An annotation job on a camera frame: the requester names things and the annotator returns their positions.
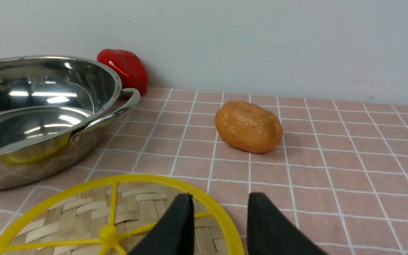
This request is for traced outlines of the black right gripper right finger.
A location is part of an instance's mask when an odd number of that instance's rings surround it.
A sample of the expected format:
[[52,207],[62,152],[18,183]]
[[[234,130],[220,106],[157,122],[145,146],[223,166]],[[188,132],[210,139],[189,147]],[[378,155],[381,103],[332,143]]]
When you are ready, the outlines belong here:
[[246,241],[249,255],[327,254],[296,228],[262,192],[249,194]]

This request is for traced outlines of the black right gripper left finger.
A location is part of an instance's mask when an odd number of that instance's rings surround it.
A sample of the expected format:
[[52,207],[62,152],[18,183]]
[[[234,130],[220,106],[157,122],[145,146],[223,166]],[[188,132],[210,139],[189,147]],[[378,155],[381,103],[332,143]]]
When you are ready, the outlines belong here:
[[128,255],[194,254],[194,203],[192,195],[177,195],[164,215]]

